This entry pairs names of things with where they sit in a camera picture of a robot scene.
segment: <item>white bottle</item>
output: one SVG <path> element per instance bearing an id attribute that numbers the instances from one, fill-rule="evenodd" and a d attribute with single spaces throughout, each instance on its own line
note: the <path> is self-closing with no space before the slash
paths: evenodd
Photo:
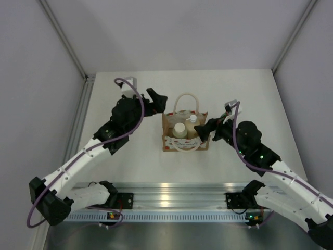
<path id="1" fill-rule="evenodd" d="M 198 120 L 196 115 L 191 115 L 188 119 L 185 121 L 185 127 L 187 129 L 187 138 L 193 139 L 198 137 L 197 131 L 194 129 L 194 126 L 200 125 L 200 121 Z"/>
<path id="2" fill-rule="evenodd" d="M 172 134 L 175 138 L 184 139 L 187 136 L 187 129 L 184 124 L 179 122 L 173 127 Z"/>

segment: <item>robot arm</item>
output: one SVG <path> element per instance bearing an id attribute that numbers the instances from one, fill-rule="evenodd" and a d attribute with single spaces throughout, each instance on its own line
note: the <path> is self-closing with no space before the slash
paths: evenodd
<path id="1" fill-rule="evenodd" d="M 262 144 L 262 133 L 253 122 L 243 121 L 236 128 L 239 106 L 236 100 L 226 103 L 225 114 L 195 129 L 202 141 L 216 131 L 213 141 L 224 139 L 245 165 L 261 177 L 262 182 L 251 181 L 243 189 L 240 201 L 247 208 L 270 208 L 299 225 L 319 246 L 333 249 L 333 200 L 300 178 Z M 265 182 L 278 186 L 283 193 L 271 190 Z"/>
<path id="2" fill-rule="evenodd" d="M 152 88 L 147 89 L 153 100 L 150 102 L 143 95 L 138 99 L 122 82 L 118 85 L 123 95 L 112 109 L 110 120 L 67 163 L 43 179 L 35 177 L 29 183 L 31 202 L 51 226 L 61 223 L 75 210 L 116 202 L 118 191 L 107 181 L 84 189 L 73 188 L 83 176 L 129 141 L 128 134 L 138 127 L 142 115 L 152 116 L 165 110 L 168 98 L 158 95 Z"/>

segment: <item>metal frame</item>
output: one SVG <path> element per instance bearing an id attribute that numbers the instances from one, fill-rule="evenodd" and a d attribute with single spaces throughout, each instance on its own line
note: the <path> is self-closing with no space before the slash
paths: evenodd
<path id="1" fill-rule="evenodd" d="M 277 60 L 274 63 L 272 68 L 273 75 L 276 73 L 278 67 L 282 64 L 283 60 L 285 59 L 287 53 L 291 49 L 292 45 L 294 44 L 295 40 L 297 39 L 300 31 L 303 29 L 306 21 L 309 19 L 310 14 L 312 13 L 314 7 L 318 4 L 319 0 L 310 0 L 308 3 L 305 11 L 303 12 L 300 20 L 297 22 L 292 34 L 290 35 L 289 39 L 287 40 L 286 44 L 284 45 L 280 55 L 278 56 Z"/>
<path id="2" fill-rule="evenodd" d="M 78 69 L 80 75 L 83 79 L 87 78 L 87 74 L 85 73 L 78 57 L 76 56 L 71 44 L 69 43 L 67 37 L 65 36 L 57 18 L 53 14 L 48 2 L 46 0 L 37 0 L 38 4 L 40 5 L 42 11 L 44 12 L 46 18 L 50 21 L 52 27 L 55 29 L 60 41 L 62 42 L 65 50 L 69 54 L 70 58 L 72 59 L 73 63 L 75 64 L 76 68 Z"/>

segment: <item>white cable connector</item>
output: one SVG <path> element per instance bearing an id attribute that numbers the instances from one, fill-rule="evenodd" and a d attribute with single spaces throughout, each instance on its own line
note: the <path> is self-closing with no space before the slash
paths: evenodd
<path id="1" fill-rule="evenodd" d="M 137 89 L 137 79 L 135 77 L 126 77 L 124 79 Z M 134 90 L 127 84 L 121 86 L 121 93 L 127 98 L 132 98 L 135 95 Z"/>
<path id="2" fill-rule="evenodd" d="M 239 105 L 239 108 L 238 108 L 238 114 L 240 114 L 241 112 L 242 112 L 242 106 L 241 105 Z M 230 115 L 228 115 L 225 119 L 224 119 L 224 121 L 223 121 L 223 124 L 225 124 L 226 122 L 227 122 L 227 120 L 233 120 L 234 119 L 234 117 L 235 117 L 235 114 L 236 114 L 236 107 L 233 107 L 232 109 L 231 109 L 231 114 Z"/>

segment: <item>white table surface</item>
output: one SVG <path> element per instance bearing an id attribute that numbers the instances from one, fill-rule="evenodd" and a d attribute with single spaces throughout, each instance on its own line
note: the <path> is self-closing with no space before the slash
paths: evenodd
<path id="1" fill-rule="evenodd" d="M 165 112 L 172 112 L 174 101 L 183 92 L 199 98 L 199 111 L 208 111 L 207 120 L 224 112 L 224 103 L 241 101 L 243 112 L 238 121 L 253 121 L 262 132 L 262 142 L 275 151 L 302 178 L 304 168 L 277 90 L 272 72 L 267 70 L 196 70 L 101 72 L 96 76 L 81 136 L 82 148 L 100 126 L 106 123 L 121 91 L 113 80 L 133 76 L 138 90 L 149 97 L 152 87 L 168 96 Z M 195 109 L 186 96 L 178 110 Z M 162 118 L 146 117 L 118 152 L 100 164 L 82 181 L 155 182 L 155 183 L 231 183 L 259 179 L 239 160 L 234 149 L 223 140 L 210 142 L 208 151 L 193 153 L 162 151 Z"/>

